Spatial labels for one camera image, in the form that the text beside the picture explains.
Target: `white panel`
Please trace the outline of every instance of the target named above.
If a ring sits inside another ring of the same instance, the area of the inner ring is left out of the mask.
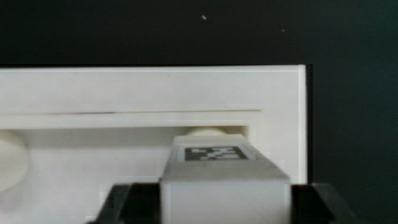
[[[255,146],[294,183],[306,183],[304,66],[0,70],[4,129],[184,126],[182,113],[169,121],[153,115],[184,111],[221,112],[226,117],[233,111],[260,112],[256,130],[249,128]],[[153,119],[137,122],[139,116]],[[226,120],[221,125],[240,126]]]

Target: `white ball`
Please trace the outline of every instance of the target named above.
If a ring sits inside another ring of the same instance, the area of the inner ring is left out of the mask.
[[[22,181],[29,172],[29,150],[20,136],[0,131],[0,192]]]
[[[226,132],[221,128],[216,127],[198,127],[192,128],[187,135],[191,136],[221,136],[226,135]]]

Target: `white block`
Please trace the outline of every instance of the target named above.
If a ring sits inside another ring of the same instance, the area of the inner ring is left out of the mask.
[[[290,179],[242,135],[175,138],[160,185],[164,224],[288,224]]]

